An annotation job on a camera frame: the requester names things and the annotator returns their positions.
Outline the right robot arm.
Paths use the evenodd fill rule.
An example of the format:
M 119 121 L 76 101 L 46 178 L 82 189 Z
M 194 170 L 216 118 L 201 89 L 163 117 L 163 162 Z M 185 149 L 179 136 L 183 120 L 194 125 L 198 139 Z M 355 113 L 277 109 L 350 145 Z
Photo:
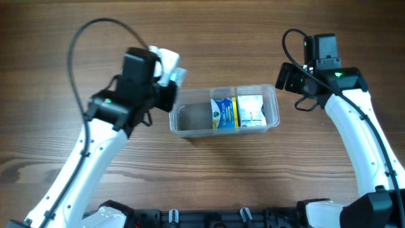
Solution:
M 306 227 L 404 227 L 404 168 L 378 123 L 368 84 L 356 67 L 344 68 L 335 34 L 304 35 L 304 64 L 290 53 L 277 89 L 313 99 L 336 126 L 351 160 L 359 199 L 302 201 Z

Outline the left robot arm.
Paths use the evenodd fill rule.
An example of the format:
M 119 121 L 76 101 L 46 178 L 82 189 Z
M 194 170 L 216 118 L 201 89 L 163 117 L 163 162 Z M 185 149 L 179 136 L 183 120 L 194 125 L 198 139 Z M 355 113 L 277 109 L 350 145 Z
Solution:
M 185 75 L 179 61 L 178 53 L 156 46 L 128 49 L 111 81 L 115 88 L 92 95 L 79 138 L 47 194 L 23 222 L 7 227 L 133 227 L 134 210 L 123 204 L 107 201 L 92 215 L 85 209 L 134 128 L 152 124 L 153 108 L 171 111 Z

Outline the clear plastic container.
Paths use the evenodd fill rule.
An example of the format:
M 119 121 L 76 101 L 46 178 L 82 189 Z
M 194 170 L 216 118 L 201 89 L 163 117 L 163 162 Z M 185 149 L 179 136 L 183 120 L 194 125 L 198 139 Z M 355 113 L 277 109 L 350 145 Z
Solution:
M 184 138 L 266 132 L 279 123 L 269 84 L 181 90 L 170 112 L 171 131 Z

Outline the white Beiersdorf plaster box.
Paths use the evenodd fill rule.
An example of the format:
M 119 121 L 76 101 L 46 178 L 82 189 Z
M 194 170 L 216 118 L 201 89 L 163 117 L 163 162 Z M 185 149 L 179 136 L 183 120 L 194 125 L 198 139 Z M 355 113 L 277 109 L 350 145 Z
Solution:
M 262 95 L 244 95 L 237 97 L 241 127 L 266 125 Z

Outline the blue yellow VapoDrops box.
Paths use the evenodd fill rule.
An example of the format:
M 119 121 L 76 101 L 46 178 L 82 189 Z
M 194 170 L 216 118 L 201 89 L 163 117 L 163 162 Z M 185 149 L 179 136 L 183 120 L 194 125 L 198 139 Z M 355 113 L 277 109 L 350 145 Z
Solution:
M 239 126 L 235 97 L 211 99 L 211 114 L 214 129 L 234 129 Z

